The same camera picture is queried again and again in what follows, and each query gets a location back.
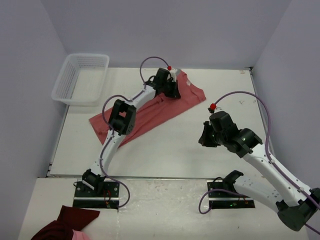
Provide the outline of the salmon red t-shirt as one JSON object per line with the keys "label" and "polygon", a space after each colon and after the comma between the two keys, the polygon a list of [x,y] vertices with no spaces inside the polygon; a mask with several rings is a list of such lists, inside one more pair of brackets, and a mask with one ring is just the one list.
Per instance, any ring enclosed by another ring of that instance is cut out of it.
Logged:
{"label": "salmon red t-shirt", "polygon": [[192,84],[184,71],[178,70],[176,79],[180,98],[173,99],[161,93],[144,104],[136,113],[133,131],[125,137],[120,146],[206,100],[204,91]]}

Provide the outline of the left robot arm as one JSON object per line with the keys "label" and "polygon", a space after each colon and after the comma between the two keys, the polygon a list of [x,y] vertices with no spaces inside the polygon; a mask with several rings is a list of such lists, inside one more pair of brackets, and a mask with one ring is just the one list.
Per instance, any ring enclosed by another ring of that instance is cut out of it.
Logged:
{"label": "left robot arm", "polygon": [[160,94],[171,99],[181,98],[177,75],[177,69],[159,68],[155,76],[146,81],[142,90],[136,95],[130,98],[115,95],[118,99],[113,104],[109,120],[105,116],[107,104],[103,105],[102,119],[108,126],[107,137],[98,159],[82,175],[82,183],[86,185],[87,192],[92,196],[97,197],[103,193],[106,171],[120,144],[133,131],[137,111]]}

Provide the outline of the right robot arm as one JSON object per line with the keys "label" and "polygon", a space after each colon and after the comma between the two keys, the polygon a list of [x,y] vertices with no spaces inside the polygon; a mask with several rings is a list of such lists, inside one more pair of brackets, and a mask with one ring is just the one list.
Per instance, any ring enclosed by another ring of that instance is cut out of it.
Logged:
{"label": "right robot arm", "polygon": [[252,198],[277,213],[281,222],[293,231],[300,231],[320,209],[320,190],[311,188],[290,173],[272,154],[251,129],[239,129],[225,111],[212,113],[203,123],[198,140],[203,147],[224,146],[245,160],[271,184],[265,186],[234,170],[222,179],[221,188],[227,196]]}

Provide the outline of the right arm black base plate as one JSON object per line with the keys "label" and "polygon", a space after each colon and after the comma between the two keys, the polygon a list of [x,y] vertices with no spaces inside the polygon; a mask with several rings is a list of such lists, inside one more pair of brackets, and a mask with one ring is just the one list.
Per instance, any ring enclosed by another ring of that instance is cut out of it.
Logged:
{"label": "right arm black base plate", "polygon": [[252,198],[242,198],[234,194],[215,191],[208,194],[209,206],[215,209],[254,209],[255,202]]}

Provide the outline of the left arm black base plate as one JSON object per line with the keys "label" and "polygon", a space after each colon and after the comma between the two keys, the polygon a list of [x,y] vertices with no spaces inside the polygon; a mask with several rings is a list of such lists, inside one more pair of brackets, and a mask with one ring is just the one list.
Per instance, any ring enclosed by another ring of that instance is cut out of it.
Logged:
{"label": "left arm black base plate", "polygon": [[114,209],[120,205],[120,184],[114,181],[104,181],[102,190],[96,192],[81,181],[73,183],[75,187],[72,206],[82,209]]}

